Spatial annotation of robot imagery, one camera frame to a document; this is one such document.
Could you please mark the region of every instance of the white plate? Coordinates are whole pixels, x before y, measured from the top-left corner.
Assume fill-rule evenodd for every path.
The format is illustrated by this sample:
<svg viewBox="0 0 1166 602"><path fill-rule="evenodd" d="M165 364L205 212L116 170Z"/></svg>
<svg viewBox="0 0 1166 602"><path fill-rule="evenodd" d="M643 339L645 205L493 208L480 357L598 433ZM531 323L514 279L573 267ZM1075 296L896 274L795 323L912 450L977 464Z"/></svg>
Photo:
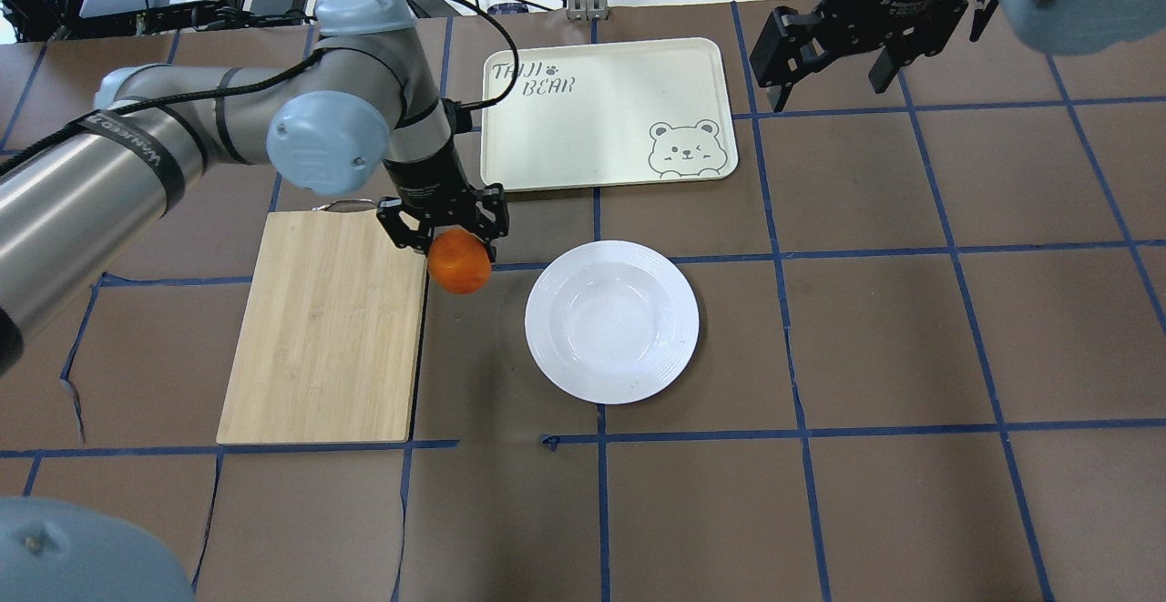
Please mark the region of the white plate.
<svg viewBox="0 0 1166 602"><path fill-rule="evenodd" d="M667 387L693 357L700 324L680 270L620 240L559 257L526 302L526 342L542 373L598 404L639 401Z"/></svg>
<svg viewBox="0 0 1166 602"><path fill-rule="evenodd" d="M484 97L511 80L499 51ZM482 119L482 178L511 191L724 178L737 138L717 46L703 37L519 51Z"/></svg>

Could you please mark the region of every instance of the tiled surface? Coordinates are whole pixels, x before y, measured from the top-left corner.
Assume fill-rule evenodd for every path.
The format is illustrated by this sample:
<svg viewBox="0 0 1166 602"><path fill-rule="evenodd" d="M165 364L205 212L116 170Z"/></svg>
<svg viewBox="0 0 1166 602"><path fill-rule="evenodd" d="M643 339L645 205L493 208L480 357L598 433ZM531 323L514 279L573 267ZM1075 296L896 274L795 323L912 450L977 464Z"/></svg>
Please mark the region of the tiled surface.
<svg viewBox="0 0 1166 602"><path fill-rule="evenodd" d="M1097 164L1135 239L1166 235L1166 103L1077 108Z"/></svg>
<svg viewBox="0 0 1166 602"><path fill-rule="evenodd" d="M386 600L401 463L400 452L225 457L199 601Z"/></svg>
<svg viewBox="0 0 1166 602"><path fill-rule="evenodd" d="M595 27L711 37L740 166L515 195L490 285L429 290L412 441L213 444L265 214L329 201L217 167L110 266L92 313L71 300L0 380L0 494L37 463L35 495L145 524L188 568L212 518L201 600L1160 596L1161 37L1054 71L997 18L884 96L859 57L773 116L740 57L773 5L617 8ZM503 21L522 47L591 41L561 13ZM448 96L478 99L497 36L419 29ZM52 44L2 148L83 112L114 68L171 48L279 66L304 38ZM0 49L0 116L36 52ZM471 180L479 138L457 138ZM358 195L391 190L378 173ZM627 407L567 397L526 348L543 264L597 237L674 258L701 306L688 370ZM58 382L78 335L84 444Z"/></svg>
<svg viewBox="0 0 1166 602"><path fill-rule="evenodd" d="M593 446L414 452L400 600L599 600L596 471Z"/></svg>
<svg viewBox="0 0 1166 602"><path fill-rule="evenodd" d="M215 491L215 456L48 459L33 495L122 518L159 538L194 576Z"/></svg>
<svg viewBox="0 0 1166 602"><path fill-rule="evenodd" d="M819 595L795 441L609 448L612 600Z"/></svg>
<svg viewBox="0 0 1166 602"><path fill-rule="evenodd" d="M1166 335L1126 250L963 259L1012 421L1166 416Z"/></svg>
<svg viewBox="0 0 1166 602"><path fill-rule="evenodd" d="M1166 590L1166 432L1012 438L1058 600L1154 600Z"/></svg>
<svg viewBox="0 0 1166 602"><path fill-rule="evenodd" d="M992 421L947 257L799 260L786 290L810 426Z"/></svg>
<svg viewBox="0 0 1166 602"><path fill-rule="evenodd" d="M814 442L835 600L1038 600L996 435Z"/></svg>

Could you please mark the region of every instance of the cartoon bear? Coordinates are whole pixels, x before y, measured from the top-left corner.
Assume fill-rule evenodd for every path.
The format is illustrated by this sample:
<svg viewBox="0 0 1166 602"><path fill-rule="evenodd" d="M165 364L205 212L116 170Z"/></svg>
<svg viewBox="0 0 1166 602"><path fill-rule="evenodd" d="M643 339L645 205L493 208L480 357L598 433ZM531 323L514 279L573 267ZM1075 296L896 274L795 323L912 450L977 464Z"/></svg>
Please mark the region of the cartoon bear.
<svg viewBox="0 0 1166 602"><path fill-rule="evenodd" d="M696 126L676 127L659 121L649 132L653 145L648 166L660 178L718 174L729 162L729 154L717 140L721 127L716 121L703 119Z"/></svg>

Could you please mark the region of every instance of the wooden cutting board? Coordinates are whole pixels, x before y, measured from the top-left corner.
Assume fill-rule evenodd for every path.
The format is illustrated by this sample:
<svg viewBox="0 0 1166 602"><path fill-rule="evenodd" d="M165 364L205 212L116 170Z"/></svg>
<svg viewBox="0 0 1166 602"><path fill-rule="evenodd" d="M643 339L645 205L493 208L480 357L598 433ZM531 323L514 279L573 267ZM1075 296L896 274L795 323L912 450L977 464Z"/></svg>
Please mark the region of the wooden cutting board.
<svg viewBox="0 0 1166 602"><path fill-rule="evenodd" d="M373 211L268 215L218 442L407 440L424 276Z"/></svg>

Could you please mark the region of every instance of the orange fruit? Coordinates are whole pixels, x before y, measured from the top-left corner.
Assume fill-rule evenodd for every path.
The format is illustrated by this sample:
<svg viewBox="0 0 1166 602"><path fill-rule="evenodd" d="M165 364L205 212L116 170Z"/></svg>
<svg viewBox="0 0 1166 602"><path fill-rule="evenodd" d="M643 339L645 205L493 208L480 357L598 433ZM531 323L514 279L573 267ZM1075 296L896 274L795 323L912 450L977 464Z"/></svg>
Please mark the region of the orange fruit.
<svg viewBox="0 0 1166 602"><path fill-rule="evenodd" d="M468 295L490 280L486 246L461 226L434 239L429 246L429 275L456 295Z"/></svg>

